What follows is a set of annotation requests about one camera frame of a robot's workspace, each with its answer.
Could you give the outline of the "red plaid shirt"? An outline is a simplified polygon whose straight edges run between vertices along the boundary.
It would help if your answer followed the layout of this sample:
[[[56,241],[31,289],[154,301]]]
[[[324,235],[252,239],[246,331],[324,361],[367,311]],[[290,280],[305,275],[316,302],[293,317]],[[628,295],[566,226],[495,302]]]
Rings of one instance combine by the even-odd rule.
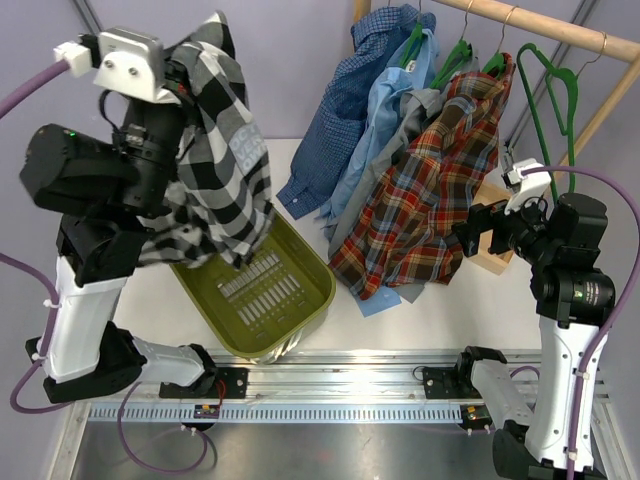
[[[336,278],[362,300],[380,287],[447,285],[462,247],[453,234],[498,165],[499,123],[516,66],[454,77],[440,113],[383,169],[354,226],[329,256]]]

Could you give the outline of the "green hanger with metal hook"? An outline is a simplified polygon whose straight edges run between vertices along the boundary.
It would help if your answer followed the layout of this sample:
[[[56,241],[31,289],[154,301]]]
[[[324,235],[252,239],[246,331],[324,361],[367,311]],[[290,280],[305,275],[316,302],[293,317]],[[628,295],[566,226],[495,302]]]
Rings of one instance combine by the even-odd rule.
[[[574,167],[576,160],[575,116],[579,100],[578,80],[585,67],[589,64],[595,63],[602,56],[602,53],[607,46],[608,36],[606,33],[602,33],[602,37],[603,40],[599,55],[594,60],[587,61],[577,73],[569,68],[554,65],[534,43],[529,42],[524,44],[517,52],[517,69],[520,73],[520,78],[528,102],[529,112],[531,113],[534,123],[534,128],[543,157],[543,163],[546,166],[551,165],[550,152],[546,142],[541,117],[537,109],[536,100],[534,99],[534,93],[528,79],[527,71],[524,67],[523,56],[526,53],[532,54],[538,63],[544,67],[542,80],[544,81],[544,86],[553,108],[558,131],[560,135],[565,138],[567,143],[566,162],[569,166]]]

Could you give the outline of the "black white checkered shirt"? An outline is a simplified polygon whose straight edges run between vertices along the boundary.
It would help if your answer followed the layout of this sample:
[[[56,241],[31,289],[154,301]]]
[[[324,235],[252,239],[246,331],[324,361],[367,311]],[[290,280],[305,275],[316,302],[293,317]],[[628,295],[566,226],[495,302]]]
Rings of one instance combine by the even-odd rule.
[[[165,216],[144,220],[152,236],[137,264],[197,268],[219,257],[239,269],[266,239],[275,218],[269,155],[248,108],[227,18],[215,11],[176,46],[200,120],[185,129]]]

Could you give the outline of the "green hanger of plaid shirt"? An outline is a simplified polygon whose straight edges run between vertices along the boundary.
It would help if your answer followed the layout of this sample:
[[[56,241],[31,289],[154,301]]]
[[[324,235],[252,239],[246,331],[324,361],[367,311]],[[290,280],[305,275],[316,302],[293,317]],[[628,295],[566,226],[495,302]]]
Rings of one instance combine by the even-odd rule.
[[[518,9],[519,6],[515,5],[513,6],[508,14],[506,15],[503,23],[502,23],[502,27],[501,27],[501,38],[500,38],[500,42],[496,48],[495,53],[489,58],[489,60],[486,62],[485,66],[482,68],[481,72],[483,74],[486,74],[494,79],[499,79],[505,72],[506,70],[506,60],[504,59],[504,53],[502,52],[502,45],[505,39],[505,31],[506,31],[506,26],[509,22],[509,20],[511,19],[511,16],[513,15],[514,11],[516,9]]]

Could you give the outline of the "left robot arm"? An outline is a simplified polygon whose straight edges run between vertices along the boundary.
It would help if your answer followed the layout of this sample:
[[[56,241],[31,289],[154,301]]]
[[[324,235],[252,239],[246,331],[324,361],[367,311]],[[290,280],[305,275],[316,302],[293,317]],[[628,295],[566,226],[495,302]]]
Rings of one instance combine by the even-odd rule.
[[[217,368],[197,344],[171,347],[133,336],[114,324],[121,291],[152,232],[143,225],[166,213],[184,128],[200,118],[186,69],[163,68],[173,103],[131,98],[122,125],[103,142],[58,125],[41,126],[26,151],[20,179],[34,203],[61,216],[44,390],[63,404],[118,393],[130,385],[167,383],[195,398],[215,388]]]

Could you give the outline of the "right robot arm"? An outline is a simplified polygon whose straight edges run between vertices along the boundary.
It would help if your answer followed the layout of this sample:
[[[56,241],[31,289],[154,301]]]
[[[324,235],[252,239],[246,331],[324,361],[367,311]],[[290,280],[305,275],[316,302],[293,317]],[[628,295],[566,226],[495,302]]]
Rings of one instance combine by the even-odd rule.
[[[540,202],[531,197],[516,211],[505,201],[474,205],[453,228],[466,256],[491,232],[491,252],[511,250],[531,266],[542,347],[536,404],[527,405],[497,350],[467,347],[453,380],[463,395],[484,400],[496,428],[492,456],[500,477],[599,479],[590,444],[597,363],[589,361],[586,372],[579,366],[590,343],[604,345],[615,303],[613,281],[594,266],[606,207],[579,193],[560,196],[551,213]]]

